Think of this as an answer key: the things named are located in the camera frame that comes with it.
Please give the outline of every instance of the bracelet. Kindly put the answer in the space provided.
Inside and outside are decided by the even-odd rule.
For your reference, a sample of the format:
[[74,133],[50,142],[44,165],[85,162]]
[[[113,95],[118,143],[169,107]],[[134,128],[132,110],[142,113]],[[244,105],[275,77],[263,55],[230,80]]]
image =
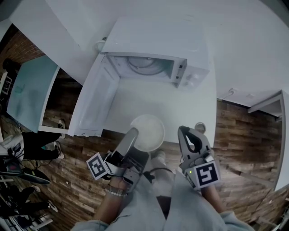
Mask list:
[[104,191],[118,197],[125,197],[127,195],[127,193],[124,190],[112,187],[111,185],[107,185]]

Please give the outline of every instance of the white bowl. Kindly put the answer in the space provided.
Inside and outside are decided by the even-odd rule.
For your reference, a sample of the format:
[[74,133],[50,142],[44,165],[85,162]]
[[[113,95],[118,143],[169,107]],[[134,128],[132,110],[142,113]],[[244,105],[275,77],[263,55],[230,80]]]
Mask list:
[[135,148],[143,152],[158,149],[164,140],[165,130],[162,121],[154,115],[140,115],[135,118],[131,127],[138,129],[139,135]]

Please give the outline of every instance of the sneaker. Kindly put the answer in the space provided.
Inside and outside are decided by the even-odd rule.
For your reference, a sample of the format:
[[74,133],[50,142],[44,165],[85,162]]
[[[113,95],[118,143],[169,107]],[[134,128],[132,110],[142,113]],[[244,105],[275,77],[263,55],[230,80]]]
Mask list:
[[31,187],[34,188],[35,192],[38,192],[38,193],[41,192],[41,190],[40,190],[40,188],[38,186],[32,185]]
[[[64,122],[64,120],[59,120],[57,127],[58,127],[58,128],[61,128],[61,129],[65,129],[65,122]],[[61,134],[61,136],[60,136],[59,138],[65,139],[65,134]]]
[[51,202],[51,200],[48,200],[48,207],[54,210],[55,212],[58,212],[57,207]]
[[161,163],[166,165],[166,153],[162,149],[159,149],[155,153],[151,154],[151,159],[154,158],[158,158]]
[[61,151],[60,143],[58,141],[55,141],[53,144],[54,144],[55,149],[58,151],[58,159],[63,159],[64,158],[64,154]]

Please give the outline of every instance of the microwave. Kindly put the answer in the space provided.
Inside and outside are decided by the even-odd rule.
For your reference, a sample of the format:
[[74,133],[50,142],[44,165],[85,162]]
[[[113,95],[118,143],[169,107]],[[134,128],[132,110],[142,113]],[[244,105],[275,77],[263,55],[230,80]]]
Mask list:
[[121,78],[161,81],[193,91],[209,73],[197,22],[120,17],[84,82],[68,134],[100,136]]

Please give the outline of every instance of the door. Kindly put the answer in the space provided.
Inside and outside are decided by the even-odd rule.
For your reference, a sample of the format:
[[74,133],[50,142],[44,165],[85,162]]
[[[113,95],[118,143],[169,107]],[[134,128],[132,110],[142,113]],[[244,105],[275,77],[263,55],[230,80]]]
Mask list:
[[105,55],[99,54],[77,100],[68,135],[101,136],[119,76]]

